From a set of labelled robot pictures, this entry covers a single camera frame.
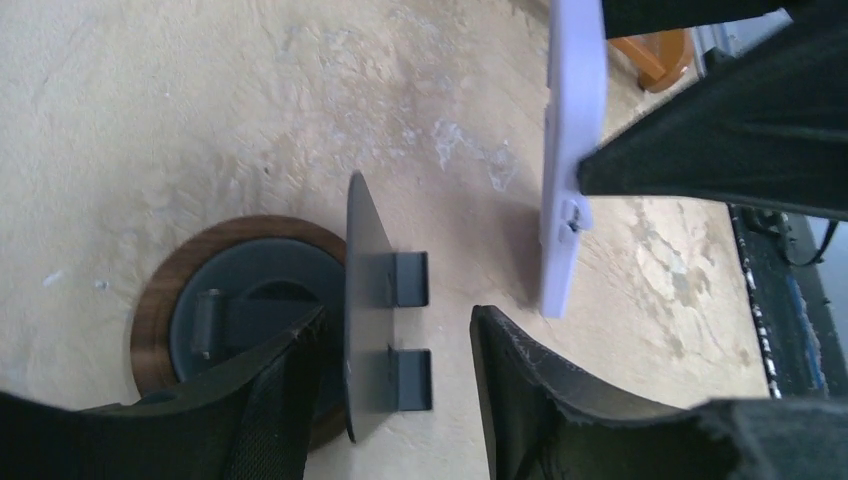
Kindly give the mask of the wooden base phone stand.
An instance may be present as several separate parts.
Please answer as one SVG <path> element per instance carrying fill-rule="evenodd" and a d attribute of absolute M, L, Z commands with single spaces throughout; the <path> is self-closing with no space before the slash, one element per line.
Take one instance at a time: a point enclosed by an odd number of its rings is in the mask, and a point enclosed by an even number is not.
<path fill-rule="evenodd" d="M 395 338 L 403 311 L 429 302 L 427 254 L 392 246 L 355 172 L 344 236 L 300 218 L 254 215 L 209 227 L 170 254 L 133 315 L 133 379 L 140 394 L 153 394 L 322 310 L 329 347 L 313 442 L 341 432 L 359 442 L 395 413 L 432 409 L 430 351 L 403 349 Z"/>

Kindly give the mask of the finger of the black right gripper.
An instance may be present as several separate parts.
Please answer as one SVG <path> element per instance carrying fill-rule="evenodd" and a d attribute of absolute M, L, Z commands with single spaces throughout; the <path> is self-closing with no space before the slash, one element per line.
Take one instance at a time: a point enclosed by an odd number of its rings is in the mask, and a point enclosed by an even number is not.
<path fill-rule="evenodd" d="M 782 0 L 603 0 L 608 38 L 731 22 L 792 8 Z"/>
<path fill-rule="evenodd" d="M 819 1 L 584 160 L 582 192 L 845 220 L 847 5 Z"/>

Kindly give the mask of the orange wooden tiered rack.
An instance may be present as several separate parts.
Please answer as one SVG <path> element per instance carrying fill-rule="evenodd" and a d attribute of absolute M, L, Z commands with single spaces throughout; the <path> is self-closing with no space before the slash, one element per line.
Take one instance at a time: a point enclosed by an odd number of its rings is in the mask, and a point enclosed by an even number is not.
<path fill-rule="evenodd" d="M 674 86 L 694 61 L 694 42 L 685 29 L 613 38 L 608 43 L 635 65 L 638 85 L 650 93 Z"/>

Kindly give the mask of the lilac case phone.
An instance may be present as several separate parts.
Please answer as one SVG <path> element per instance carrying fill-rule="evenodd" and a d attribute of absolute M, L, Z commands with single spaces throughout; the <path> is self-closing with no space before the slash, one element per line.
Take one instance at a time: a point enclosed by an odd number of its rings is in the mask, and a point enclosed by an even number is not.
<path fill-rule="evenodd" d="M 547 87 L 539 312 L 557 319 L 566 312 L 580 235 L 593 225 L 577 174 L 603 133 L 607 54 L 600 1 L 551 3 Z"/>

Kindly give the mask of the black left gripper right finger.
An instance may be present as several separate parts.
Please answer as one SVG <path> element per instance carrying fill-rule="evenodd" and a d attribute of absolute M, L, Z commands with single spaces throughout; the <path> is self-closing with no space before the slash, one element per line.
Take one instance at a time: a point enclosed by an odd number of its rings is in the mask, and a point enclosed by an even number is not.
<path fill-rule="evenodd" d="M 470 336 L 494 479 L 843 479 L 847 405 L 714 399 L 678 409 L 614 386 L 494 306 Z"/>

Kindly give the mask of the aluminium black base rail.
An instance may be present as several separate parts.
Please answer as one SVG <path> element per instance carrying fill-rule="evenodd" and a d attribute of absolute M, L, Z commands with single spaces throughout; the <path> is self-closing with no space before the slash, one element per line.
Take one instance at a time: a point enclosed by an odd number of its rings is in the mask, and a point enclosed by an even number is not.
<path fill-rule="evenodd" d="M 770 394 L 847 395 L 847 225 L 732 205 Z"/>

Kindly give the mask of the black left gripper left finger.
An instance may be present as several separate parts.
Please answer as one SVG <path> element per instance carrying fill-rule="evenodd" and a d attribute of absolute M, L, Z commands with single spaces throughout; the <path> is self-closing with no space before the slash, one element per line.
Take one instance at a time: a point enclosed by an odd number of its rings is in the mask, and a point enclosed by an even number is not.
<path fill-rule="evenodd" d="M 300 479 L 328 361 L 317 308 L 265 343 L 132 405 L 1 397 L 5 479 Z"/>

